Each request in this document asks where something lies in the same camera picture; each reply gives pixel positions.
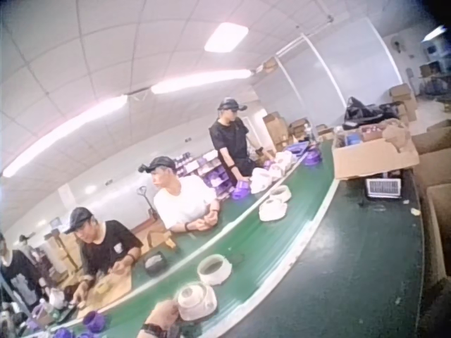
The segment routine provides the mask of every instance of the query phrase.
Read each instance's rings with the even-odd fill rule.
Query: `open cardboard box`
[[[367,142],[345,146],[349,134],[361,135],[364,130],[377,127],[377,135],[365,135]],[[356,130],[348,130],[335,135],[333,145],[335,178],[369,176],[392,170],[412,167],[419,163],[419,155],[406,126],[397,119],[385,120],[375,125],[365,125]]]

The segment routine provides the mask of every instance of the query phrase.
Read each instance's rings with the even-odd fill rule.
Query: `box on shelf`
[[[391,87],[389,92],[393,102],[401,101],[404,104],[407,112],[407,119],[410,122],[416,121],[416,109],[418,108],[418,103],[416,102],[415,96],[412,94],[409,85],[403,83]]]
[[[372,127],[376,128],[376,133],[377,129],[382,130],[381,137],[365,142],[364,139],[369,136],[363,133]],[[361,142],[345,146],[346,138],[351,134],[353,139],[360,135]],[[339,180],[386,173],[419,163],[419,155],[408,129],[394,118],[336,134],[332,154],[335,178]]]

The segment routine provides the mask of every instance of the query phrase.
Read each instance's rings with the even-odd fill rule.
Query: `fluorescent light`
[[[86,195],[90,195],[93,192],[95,192],[97,190],[97,187],[95,185],[89,185],[85,188],[85,193]]]
[[[432,40],[434,37],[437,37],[440,34],[443,34],[444,32],[446,32],[446,28],[444,25],[438,26],[436,29],[434,29],[432,32],[430,32],[429,34],[427,34],[423,41],[429,41]]]
[[[249,28],[235,23],[221,23],[206,42],[204,49],[214,53],[228,53],[245,38]]]
[[[216,72],[198,73],[176,79],[165,80],[151,87],[154,94],[175,92],[177,90],[198,87],[226,80],[246,79],[252,75],[247,69],[240,70],[218,70]]]
[[[16,174],[24,165],[27,165],[32,159],[49,148],[53,143],[76,131],[84,124],[101,118],[106,114],[117,111],[127,103],[128,97],[126,95],[118,96],[101,102],[95,107],[88,109],[79,116],[64,122],[57,128],[53,129],[49,134],[38,139],[34,144],[22,152],[10,165],[3,171],[4,177],[11,177]]]

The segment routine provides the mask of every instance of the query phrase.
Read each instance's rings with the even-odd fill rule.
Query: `baseball cap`
[[[89,220],[92,216],[92,212],[84,206],[78,206],[73,209],[72,213],[70,213],[69,229],[66,230],[65,233],[70,234],[71,232],[80,229],[83,223]]]
[[[159,156],[152,160],[152,162],[147,167],[147,172],[155,170],[156,168],[163,166],[175,170],[175,162],[172,158],[167,156]]]
[[[219,104],[218,110],[222,111],[224,109],[230,109],[232,111],[245,111],[247,109],[247,106],[239,105],[237,100],[232,99],[231,97],[226,97],[222,102]]]

